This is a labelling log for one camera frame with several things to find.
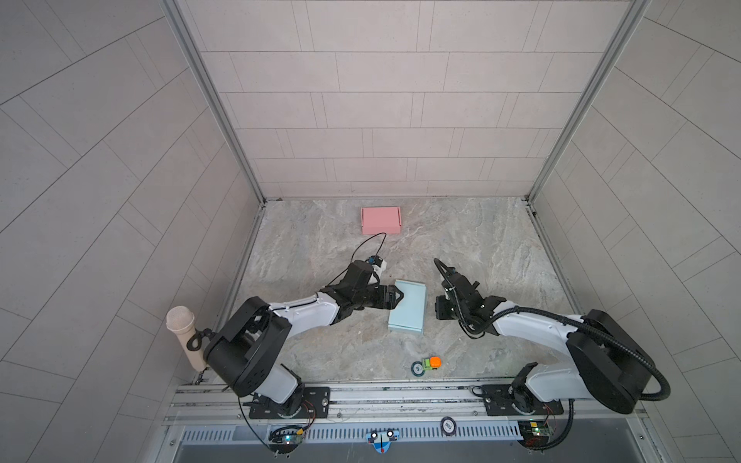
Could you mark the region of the light blue paper box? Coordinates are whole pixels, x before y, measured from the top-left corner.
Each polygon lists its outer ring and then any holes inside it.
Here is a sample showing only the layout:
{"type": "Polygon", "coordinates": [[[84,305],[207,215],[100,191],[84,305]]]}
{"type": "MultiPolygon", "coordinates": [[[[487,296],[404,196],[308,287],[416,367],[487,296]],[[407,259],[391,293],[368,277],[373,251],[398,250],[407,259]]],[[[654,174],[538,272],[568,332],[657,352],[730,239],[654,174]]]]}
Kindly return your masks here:
{"type": "Polygon", "coordinates": [[[426,285],[397,280],[395,286],[403,293],[403,299],[394,310],[391,310],[389,329],[422,335],[426,310],[426,285]]]}

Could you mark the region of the pink paper box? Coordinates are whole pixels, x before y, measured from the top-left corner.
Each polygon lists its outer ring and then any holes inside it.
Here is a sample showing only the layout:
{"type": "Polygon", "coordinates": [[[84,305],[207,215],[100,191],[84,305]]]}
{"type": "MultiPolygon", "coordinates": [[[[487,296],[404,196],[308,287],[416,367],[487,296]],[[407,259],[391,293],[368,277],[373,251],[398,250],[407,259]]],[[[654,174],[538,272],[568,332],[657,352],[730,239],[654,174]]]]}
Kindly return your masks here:
{"type": "Polygon", "coordinates": [[[362,208],[361,230],[362,235],[376,235],[377,233],[399,235],[401,233],[401,208],[399,206],[362,208]]]}

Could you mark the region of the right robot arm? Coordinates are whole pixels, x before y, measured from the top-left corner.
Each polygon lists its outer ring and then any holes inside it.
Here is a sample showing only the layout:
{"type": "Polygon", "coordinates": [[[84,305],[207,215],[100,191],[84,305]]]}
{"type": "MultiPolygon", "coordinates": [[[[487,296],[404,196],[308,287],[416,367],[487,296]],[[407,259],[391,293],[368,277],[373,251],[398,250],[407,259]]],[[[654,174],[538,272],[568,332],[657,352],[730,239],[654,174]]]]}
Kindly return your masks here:
{"type": "Polygon", "coordinates": [[[500,296],[482,296],[470,282],[441,260],[443,295],[435,303],[440,320],[454,319],[471,339],[485,335],[523,339],[561,355],[558,364],[532,362],[509,385],[509,397],[522,414],[537,402],[594,399],[619,414],[630,414],[640,401],[664,401],[672,386],[650,355],[606,312],[584,316],[556,314],[518,305],[500,296]]]}

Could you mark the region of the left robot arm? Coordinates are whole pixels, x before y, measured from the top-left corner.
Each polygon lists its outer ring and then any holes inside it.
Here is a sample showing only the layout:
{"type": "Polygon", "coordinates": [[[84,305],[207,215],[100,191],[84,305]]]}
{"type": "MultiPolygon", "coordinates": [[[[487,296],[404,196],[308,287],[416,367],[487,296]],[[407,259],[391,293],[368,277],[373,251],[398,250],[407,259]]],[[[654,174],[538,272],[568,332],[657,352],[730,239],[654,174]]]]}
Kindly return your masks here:
{"type": "Polygon", "coordinates": [[[277,304],[251,297],[220,331],[198,331],[186,348],[202,351],[206,365],[238,397],[256,394],[260,405],[272,403],[278,414],[293,416],[302,408],[305,385],[277,363],[287,339],[337,324],[366,308],[397,308],[404,293],[394,285],[382,285],[382,271],[383,265],[373,260],[355,260],[341,272],[338,283],[310,297],[277,304]]]}

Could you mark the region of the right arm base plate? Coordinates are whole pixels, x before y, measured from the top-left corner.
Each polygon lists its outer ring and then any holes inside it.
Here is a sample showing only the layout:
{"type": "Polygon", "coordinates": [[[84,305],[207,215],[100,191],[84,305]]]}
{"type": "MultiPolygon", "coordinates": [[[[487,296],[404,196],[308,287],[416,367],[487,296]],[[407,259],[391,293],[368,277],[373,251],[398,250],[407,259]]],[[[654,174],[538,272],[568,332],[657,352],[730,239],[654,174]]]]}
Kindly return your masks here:
{"type": "Polygon", "coordinates": [[[484,401],[488,417],[545,417],[565,413],[561,401],[542,402],[524,386],[486,384],[479,387],[477,396],[484,401]]]}

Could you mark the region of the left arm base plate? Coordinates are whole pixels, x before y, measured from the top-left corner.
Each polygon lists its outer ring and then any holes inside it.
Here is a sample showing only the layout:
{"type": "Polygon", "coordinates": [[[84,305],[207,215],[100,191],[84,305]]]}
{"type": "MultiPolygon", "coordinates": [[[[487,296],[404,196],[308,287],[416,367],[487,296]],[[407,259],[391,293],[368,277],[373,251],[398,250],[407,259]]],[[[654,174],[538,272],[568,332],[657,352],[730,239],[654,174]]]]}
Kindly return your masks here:
{"type": "Polygon", "coordinates": [[[250,403],[249,418],[252,420],[304,420],[326,419],[331,399],[329,387],[301,386],[284,403],[278,403],[264,395],[250,403]]]}

